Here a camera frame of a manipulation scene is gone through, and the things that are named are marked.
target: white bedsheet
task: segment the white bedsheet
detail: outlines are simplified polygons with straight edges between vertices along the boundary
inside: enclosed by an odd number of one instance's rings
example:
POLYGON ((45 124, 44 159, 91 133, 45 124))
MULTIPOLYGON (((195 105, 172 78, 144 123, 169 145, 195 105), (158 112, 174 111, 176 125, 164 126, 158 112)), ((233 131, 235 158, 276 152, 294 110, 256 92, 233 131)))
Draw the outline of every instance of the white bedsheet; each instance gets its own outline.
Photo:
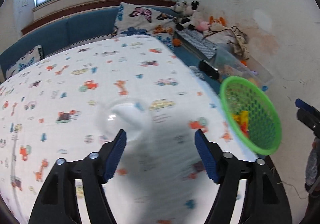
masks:
MULTIPOLYGON (((228 128, 208 84, 144 35, 46 58, 0 86, 0 105, 0 190, 21 223, 58 158, 83 159, 120 128, 129 141, 104 185, 118 224, 204 223, 219 186, 195 148, 199 128, 237 158, 256 158, 228 128)), ((76 186, 87 224, 81 182, 76 186)), ((238 223, 244 190, 241 181, 231 223, 238 223)))

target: blue cushion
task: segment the blue cushion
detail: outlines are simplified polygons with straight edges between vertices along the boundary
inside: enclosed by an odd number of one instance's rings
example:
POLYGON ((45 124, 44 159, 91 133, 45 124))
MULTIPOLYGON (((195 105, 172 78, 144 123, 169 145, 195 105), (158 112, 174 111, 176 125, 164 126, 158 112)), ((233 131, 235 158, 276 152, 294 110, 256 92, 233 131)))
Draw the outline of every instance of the blue cushion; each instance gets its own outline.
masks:
POLYGON ((68 19, 70 44, 112 33, 119 7, 93 10, 68 19))
POLYGON ((5 75, 10 66, 37 45, 42 46, 45 57, 67 47, 69 45, 67 21, 65 19, 59 20, 36 29, 5 50, 0 56, 3 74, 5 75))

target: plastic storage box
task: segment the plastic storage box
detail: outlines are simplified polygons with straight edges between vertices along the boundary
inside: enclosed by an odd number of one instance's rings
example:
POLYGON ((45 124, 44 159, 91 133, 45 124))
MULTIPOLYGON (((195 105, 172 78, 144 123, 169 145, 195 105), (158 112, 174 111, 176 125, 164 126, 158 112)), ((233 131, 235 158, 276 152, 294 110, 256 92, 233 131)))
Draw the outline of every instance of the plastic storage box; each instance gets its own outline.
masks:
POLYGON ((273 76, 260 63, 253 58, 247 61, 248 67, 242 64, 226 48, 219 47, 215 56, 209 62, 219 69, 222 80, 230 76, 243 77, 254 83, 263 91, 267 90, 273 76))

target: butterfly pillow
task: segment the butterfly pillow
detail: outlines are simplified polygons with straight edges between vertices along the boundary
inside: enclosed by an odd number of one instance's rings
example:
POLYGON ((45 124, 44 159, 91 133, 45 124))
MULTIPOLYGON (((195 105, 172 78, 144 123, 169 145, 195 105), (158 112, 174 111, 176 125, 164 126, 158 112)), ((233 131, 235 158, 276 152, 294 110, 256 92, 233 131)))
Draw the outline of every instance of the butterfly pillow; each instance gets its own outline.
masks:
POLYGON ((173 49, 175 17, 151 8, 122 2, 114 25, 114 35, 147 35, 156 37, 173 49))
POLYGON ((34 47, 32 50, 28 51, 27 54, 22 56, 15 64, 13 64, 10 68, 7 69, 5 73, 5 78, 8 79, 18 72, 22 71, 26 67, 37 63, 38 61, 43 59, 42 46, 38 45, 34 47))

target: pink stuffed toy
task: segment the pink stuffed toy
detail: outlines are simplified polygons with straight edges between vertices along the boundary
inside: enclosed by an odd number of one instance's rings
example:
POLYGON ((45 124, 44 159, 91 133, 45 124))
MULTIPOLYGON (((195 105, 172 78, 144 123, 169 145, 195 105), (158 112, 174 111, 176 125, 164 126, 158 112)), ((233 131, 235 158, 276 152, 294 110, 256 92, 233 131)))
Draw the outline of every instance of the pink stuffed toy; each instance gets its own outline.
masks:
POLYGON ((209 28, 210 28, 210 23, 207 21, 202 21, 198 26, 195 27, 195 29, 200 32, 207 31, 209 30, 209 28))

